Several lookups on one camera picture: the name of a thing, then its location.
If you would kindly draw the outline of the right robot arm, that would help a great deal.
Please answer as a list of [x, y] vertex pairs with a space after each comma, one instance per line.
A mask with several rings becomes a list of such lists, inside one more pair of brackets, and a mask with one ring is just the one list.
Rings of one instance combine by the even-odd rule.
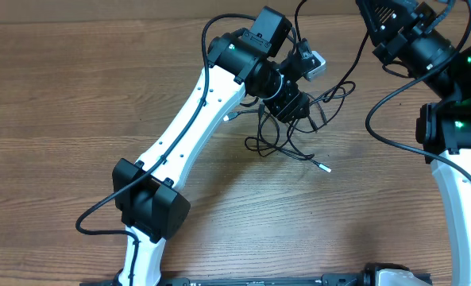
[[425, 83], [438, 96], [420, 108], [414, 151], [430, 165], [442, 197], [452, 282], [471, 285], [471, 44], [452, 45], [442, 36], [437, 26], [446, 14], [426, 3], [358, 0], [357, 6], [378, 60], [405, 67], [411, 85]]

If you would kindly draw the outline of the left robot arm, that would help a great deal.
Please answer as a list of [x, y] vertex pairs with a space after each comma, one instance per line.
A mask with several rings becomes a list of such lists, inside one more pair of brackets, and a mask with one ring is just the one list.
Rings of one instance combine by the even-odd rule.
[[116, 285], [156, 285], [164, 245], [181, 227], [191, 204], [180, 194], [192, 165], [230, 111], [250, 95], [282, 123], [309, 114], [309, 98], [288, 63], [275, 64], [292, 29], [281, 13], [264, 7], [250, 29], [203, 41], [204, 67], [159, 140], [136, 162], [121, 159], [112, 172], [115, 206], [127, 236], [125, 264]]

